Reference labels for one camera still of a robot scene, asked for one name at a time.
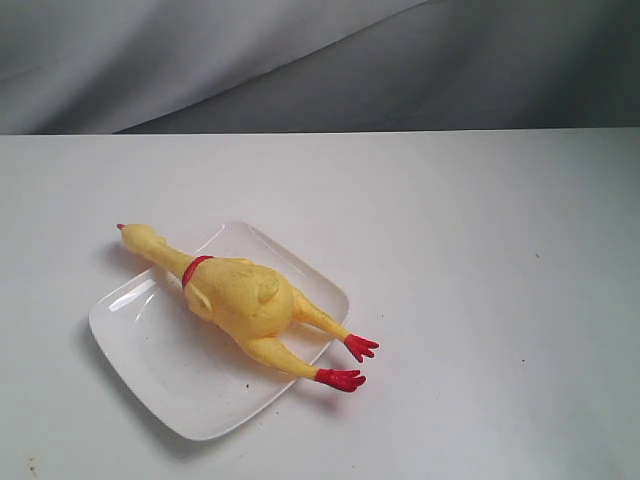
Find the yellow rubber chicken toy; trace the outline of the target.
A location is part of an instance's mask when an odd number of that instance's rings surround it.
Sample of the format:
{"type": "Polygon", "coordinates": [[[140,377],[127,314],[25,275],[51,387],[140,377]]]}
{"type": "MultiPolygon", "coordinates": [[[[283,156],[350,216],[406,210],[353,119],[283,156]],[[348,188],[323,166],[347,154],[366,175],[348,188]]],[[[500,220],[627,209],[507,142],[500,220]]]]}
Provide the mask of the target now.
{"type": "Polygon", "coordinates": [[[366,382],[358,370],[313,366],[279,340],[278,335],[296,321],[339,340],[358,362],[372,358],[379,347],[348,331],[278,271],[244,258],[186,254],[148,225],[119,224],[117,228],[129,251],[179,279],[189,309],[221,328],[253,360],[342,392],[354,392],[366,382]]]}

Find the white square plate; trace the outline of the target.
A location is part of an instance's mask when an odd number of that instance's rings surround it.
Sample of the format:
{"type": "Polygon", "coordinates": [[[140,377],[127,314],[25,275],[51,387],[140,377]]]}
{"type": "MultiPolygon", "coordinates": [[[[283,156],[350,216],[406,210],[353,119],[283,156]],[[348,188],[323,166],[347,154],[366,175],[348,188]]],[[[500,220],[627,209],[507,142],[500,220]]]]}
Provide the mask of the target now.
{"type": "MultiPolygon", "coordinates": [[[[194,255],[245,257],[281,272],[339,323],[349,314],[342,289],[277,241],[243,222],[176,246],[194,255]]],[[[242,425],[293,379],[248,356],[187,307],[180,281],[152,267],[97,302],[89,328],[115,372],[165,426],[193,441],[242,425]]]]}

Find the grey backdrop cloth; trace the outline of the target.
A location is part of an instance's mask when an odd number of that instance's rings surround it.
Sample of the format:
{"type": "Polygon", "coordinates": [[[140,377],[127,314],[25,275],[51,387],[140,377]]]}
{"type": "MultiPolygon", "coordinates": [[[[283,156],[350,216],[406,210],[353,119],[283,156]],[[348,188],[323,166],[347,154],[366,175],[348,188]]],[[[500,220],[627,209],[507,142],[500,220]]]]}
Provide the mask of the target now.
{"type": "Polygon", "coordinates": [[[635,126],[635,1],[5,1],[5,134],[635,126]]]}

